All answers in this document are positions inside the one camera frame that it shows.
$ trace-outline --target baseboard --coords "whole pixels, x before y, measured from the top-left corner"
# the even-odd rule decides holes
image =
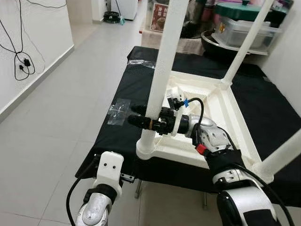
[[[32,81],[15,99],[11,100],[1,111],[0,111],[0,123],[3,122],[6,117],[9,116],[12,111],[18,107],[18,105],[25,100],[29,94],[31,94],[38,85],[40,85],[47,77],[52,73],[74,50],[74,45],[72,45],[66,52],[64,52],[57,61],[50,65],[44,73],[42,73],[38,78]]]
[[[101,24],[103,22],[103,18],[101,18],[100,20],[92,20],[92,23],[94,24]]]

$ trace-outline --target tile floor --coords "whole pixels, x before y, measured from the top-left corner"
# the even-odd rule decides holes
[[[146,0],[136,19],[124,26],[98,25],[0,124],[0,225],[69,225],[66,194],[95,141],[127,55],[141,44],[138,31],[145,7]],[[86,179],[75,189],[73,215],[91,184]],[[221,225],[214,195],[209,195],[209,208],[203,211],[200,192],[143,183],[141,197],[135,199],[135,185],[125,183],[110,226]],[[300,225],[300,209],[291,211]]]
[[[98,24],[93,23],[76,24],[71,22],[70,25],[75,48],[80,46],[80,44],[99,27]]]

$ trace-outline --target gray floor tile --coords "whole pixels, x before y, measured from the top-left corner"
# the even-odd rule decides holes
[[[95,142],[99,130],[111,105],[112,99],[108,97],[103,97],[98,100],[95,109],[93,110],[93,113],[90,115],[88,122],[85,125],[79,137],[80,141]]]
[[[0,130],[0,211],[41,218],[75,145]]]
[[[89,54],[79,56],[75,50],[36,90],[53,94],[55,89],[55,93],[97,100],[106,85],[103,80],[107,72],[100,68],[94,57]]]
[[[109,215],[109,226],[138,226],[140,199],[134,198],[137,182],[123,184],[122,196],[115,201]]]
[[[70,224],[60,223],[57,221],[51,221],[51,220],[41,220],[39,223],[39,226],[68,226]]]
[[[0,213],[1,225],[3,226],[38,226],[39,219],[19,216],[10,213]]]
[[[87,97],[34,91],[3,126],[12,131],[78,140],[95,104],[96,100]]]
[[[157,183],[143,183],[139,226],[222,225],[216,195],[208,194],[208,210],[202,209],[202,193]]]
[[[287,218],[286,218],[283,210],[281,209],[281,207],[276,204],[273,204],[273,206],[275,208],[276,215],[277,215],[279,222],[281,223],[281,226],[289,226]],[[288,206],[287,209],[290,212],[295,225],[300,226],[301,225],[301,208]]]
[[[82,161],[90,151],[93,143],[78,142],[74,152],[70,158],[68,166],[60,178],[60,181],[55,188],[53,196],[50,199],[49,205],[47,206],[43,219],[55,220],[63,223],[69,223],[69,219],[66,212],[66,196],[67,193],[76,180],[75,173],[80,167]],[[75,220],[76,214],[83,204],[83,198],[88,189],[92,187],[93,179],[84,179],[74,189],[71,200],[70,209]]]

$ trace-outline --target blue clip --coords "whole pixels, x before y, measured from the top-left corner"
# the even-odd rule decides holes
[[[187,100],[187,98],[184,100],[184,105],[185,105],[185,107],[188,107],[188,100]]]

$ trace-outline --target clear tape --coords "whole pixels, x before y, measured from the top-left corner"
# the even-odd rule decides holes
[[[109,125],[122,126],[130,111],[131,100],[117,99],[116,104],[111,105],[108,111],[110,118]]]
[[[156,62],[155,61],[149,61],[149,60],[129,60],[128,65],[142,65],[145,67],[149,67],[152,69],[155,69]]]

